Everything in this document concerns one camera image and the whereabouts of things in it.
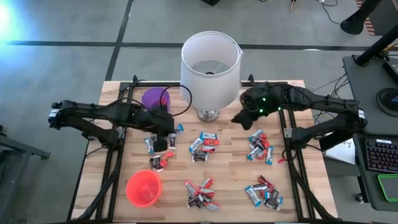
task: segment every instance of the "purple plastic cup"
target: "purple plastic cup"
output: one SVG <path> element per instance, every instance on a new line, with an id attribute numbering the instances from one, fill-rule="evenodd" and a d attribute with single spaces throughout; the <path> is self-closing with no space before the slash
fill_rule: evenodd
<path id="1" fill-rule="evenodd" d="M 141 98 L 142 104 L 144 104 L 149 109 L 155 108 L 160 105 L 160 96 L 164 89 L 160 87 L 151 88 L 143 94 Z M 166 91 L 162 96 L 162 104 L 167 105 L 167 112 L 170 111 L 170 95 Z"/>

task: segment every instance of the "concrete floor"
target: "concrete floor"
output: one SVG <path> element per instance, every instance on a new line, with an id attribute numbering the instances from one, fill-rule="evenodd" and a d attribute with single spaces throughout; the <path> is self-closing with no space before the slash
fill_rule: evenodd
<path id="1" fill-rule="evenodd" d="M 222 0 L 215 7 L 199 0 L 135 0 L 123 41 L 182 43 L 204 30 L 225 32 L 240 44 L 287 48 L 370 46 L 379 38 L 366 31 L 345 34 L 319 3 L 297 2 L 298 8 L 289 13 L 289 0 Z M 7 23 L 0 24 L 0 40 L 115 42 L 126 5 L 127 0 L 3 1 L 0 9 L 8 16 L 2 15 Z M 328 10 L 340 22 L 357 6 L 355 0 L 340 0 Z M 65 99 L 97 102 L 112 52 L 113 47 L 0 45 L 0 124 L 9 137 L 52 152 L 47 161 L 32 158 L 10 223 L 66 219 L 87 141 L 70 128 L 50 129 L 50 105 Z M 244 49 L 243 78 L 253 73 L 258 80 L 304 79 L 317 87 L 344 74 L 341 58 L 352 54 L 360 52 Z M 122 47 L 112 80 L 131 80 L 133 75 L 179 80 L 180 49 Z M 352 97 L 349 86 L 340 96 Z M 354 201 L 359 192 L 356 178 L 329 178 L 340 218 L 396 221 L 396 213 L 377 212 Z"/>

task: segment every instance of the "red plastic bowl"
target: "red plastic bowl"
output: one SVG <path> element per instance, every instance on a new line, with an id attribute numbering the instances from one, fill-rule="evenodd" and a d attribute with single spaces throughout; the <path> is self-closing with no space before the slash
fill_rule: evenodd
<path id="1" fill-rule="evenodd" d="M 126 195 L 136 207 L 148 207 L 159 199 L 162 193 L 162 181 L 156 172 L 142 170 L 130 177 L 126 186 Z"/>

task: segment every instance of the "black keyboard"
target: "black keyboard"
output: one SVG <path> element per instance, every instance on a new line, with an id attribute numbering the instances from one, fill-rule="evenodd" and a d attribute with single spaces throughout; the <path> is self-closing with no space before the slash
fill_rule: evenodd
<path id="1" fill-rule="evenodd" d="M 398 144 L 386 140 L 366 139 L 368 169 L 398 173 Z"/>

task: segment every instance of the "wooden tabletop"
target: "wooden tabletop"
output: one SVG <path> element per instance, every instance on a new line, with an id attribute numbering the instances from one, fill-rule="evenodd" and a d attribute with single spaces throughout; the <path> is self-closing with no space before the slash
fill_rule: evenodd
<path id="1" fill-rule="evenodd" d="M 288 81 L 291 85 L 304 86 L 303 80 Z M 107 105 L 118 97 L 120 82 L 104 82 L 100 105 Z M 133 97 L 141 100 L 142 94 L 148 88 L 135 88 Z M 183 101 L 178 88 L 171 88 L 172 114 L 184 110 L 187 102 Z M 230 119 L 240 111 L 238 100 L 221 110 L 220 117 L 214 123 L 202 123 L 198 120 L 196 111 L 189 109 L 183 115 L 174 117 L 175 125 L 182 123 L 184 132 L 177 136 L 175 157 L 163 172 L 160 178 L 163 182 L 163 191 L 159 201 L 149 208 L 136 208 L 126 198 L 125 188 L 129 178 L 139 170 L 150 169 L 146 145 L 143 139 L 149 133 L 143 133 L 135 129 L 127 129 L 126 144 L 124 147 L 121 175 L 119 179 L 118 196 L 114 211 L 114 222 L 291 222 L 297 221 L 292 195 L 287 162 L 278 164 L 284 150 L 284 140 L 280 128 L 280 120 L 277 113 L 268 117 L 259 118 L 249 131 L 243 130 L 240 124 L 234 124 Z M 312 112 L 306 110 L 295 112 L 297 126 L 313 126 Z M 110 128 L 107 121 L 97 120 L 95 123 L 103 128 Z M 249 161 L 246 155 L 251 151 L 248 136 L 256 130 L 262 129 L 274 146 L 274 163 L 266 165 L 264 161 L 257 159 Z M 199 137 L 201 131 L 217 133 L 220 145 L 215 154 L 210 154 L 206 162 L 192 162 L 188 151 L 191 143 Z M 318 141 L 312 140 L 311 144 L 318 145 Z M 93 141 L 88 146 L 88 152 L 100 147 L 98 141 Z M 305 167 L 307 168 L 310 188 L 320 203 L 329 213 L 337 217 L 335 203 L 331 194 L 330 184 L 320 151 L 307 148 L 303 150 Z M 72 218 L 81 215 L 86 207 L 98 193 L 103 176 L 106 149 L 99 150 L 88 156 L 84 163 L 83 172 L 76 196 Z M 271 210 L 263 205 L 255 208 L 244 188 L 257 183 L 257 176 L 261 174 L 272 181 L 279 189 L 284 202 L 279 212 Z M 213 200 L 221 205 L 221 209 L 211 212 L 206 208 L 187 208 L 188 192 L 184 181 L 192 180 L 200 185 L 207 177 L 214 178 L 215 190 Z M 105 209 L 108 209 L 109 192 L 105 200 Z M 302 207 L 305 217 L 307 207 L 303 192 L 300 191 Z"/>

